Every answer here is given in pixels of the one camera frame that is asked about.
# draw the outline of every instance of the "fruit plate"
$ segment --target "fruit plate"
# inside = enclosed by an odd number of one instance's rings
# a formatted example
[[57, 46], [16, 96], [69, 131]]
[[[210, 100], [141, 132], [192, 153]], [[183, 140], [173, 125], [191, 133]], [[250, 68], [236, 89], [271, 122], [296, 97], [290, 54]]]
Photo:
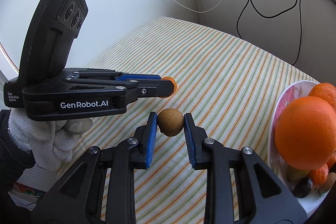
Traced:
[[[288, 165], [281, 158], [277, 151], [277, 148], [275, 147], [274, 131], [279, 116], [284, 108], [293, 100], [308, 96], [309, 92], [315, 85], [317, 85], [317, 83], [308, 80], [302, 80], [288, 86], [279, 97], [271, 119], [268, 135], [267, 164], [291, 191], [294, 189], [295, 184], [293, 185], [286, 178], [286, 169]], [[319, 195], [318, 191], [311, 191], [310, 194], [305, 198], [298, 198], [297, 200], [305, 209], [307, 214], [310, 215], [321, 204], [326, 195], [327, 193], [321, 196]]]

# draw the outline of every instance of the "white glove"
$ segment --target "white glove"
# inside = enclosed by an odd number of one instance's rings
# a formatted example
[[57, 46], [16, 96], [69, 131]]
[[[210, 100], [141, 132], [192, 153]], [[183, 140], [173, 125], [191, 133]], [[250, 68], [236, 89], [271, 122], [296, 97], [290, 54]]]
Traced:
[[72, 150], [92, 120], [37, 122], [29, 119], [24, 109], [11, 109], [8, 131], [13, 142], [25, 152], [32, 151], [35, 162], [43, 169], [55, 171], [62, 161], [72, 160]]

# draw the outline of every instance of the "person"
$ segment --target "person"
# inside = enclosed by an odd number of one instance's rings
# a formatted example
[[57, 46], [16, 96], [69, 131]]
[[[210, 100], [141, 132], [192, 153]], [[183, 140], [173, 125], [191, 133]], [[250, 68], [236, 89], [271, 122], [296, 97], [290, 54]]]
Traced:
[[29, 212], [17, 208], [8, 192], [25, 169], [35, 164], [56, 171], [72, 160], [72, 150], [92, 120], [37, 122], [24, 109], [0, 111], [0, 215], [8, 223], [29, 223]]

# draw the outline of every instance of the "dark purple fruit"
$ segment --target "dark purple fruit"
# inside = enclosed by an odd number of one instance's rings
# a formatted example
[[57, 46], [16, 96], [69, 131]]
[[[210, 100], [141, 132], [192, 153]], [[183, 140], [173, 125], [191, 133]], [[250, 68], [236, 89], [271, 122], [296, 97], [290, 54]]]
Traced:
[[310, 177], [304, 177], [299, 183], [295, 186], [293, 195], [296, 198], [305, 198], [309, 195], [311, 189], [313, 188], [313, 181]]

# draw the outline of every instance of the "striped tablecloth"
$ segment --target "striped tablecloth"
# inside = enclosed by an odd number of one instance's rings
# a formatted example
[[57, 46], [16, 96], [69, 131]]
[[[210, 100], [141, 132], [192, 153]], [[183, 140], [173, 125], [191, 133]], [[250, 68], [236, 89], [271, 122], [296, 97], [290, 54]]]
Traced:
[[[108, 148], [133, 135], [149, 112], [173, 107], [191, 112], [195, 124], [227, 147], [252, 147], [267, 159], [270, 119], [277, 98], [291, 83], [313, 80], [272, 54], [227, 33], [173, 18], [159, 18], [130, 34], [89, 67], [171, 76], [179, 89], [167, 99], [139, 99], [127, 113], [93, 119], [73, 151], [74, 159], [90, 146]], [[73, 162], [63, 165], [58, 176]], [[157, 132], [153, 162], [136, 170], [138, 224], [202, 223], [206, 172], [189, 164], [184, 134]], [[107, 184], [102, 219], [105, 218]], [[238, 216], [234, 190], [235, 217]]]

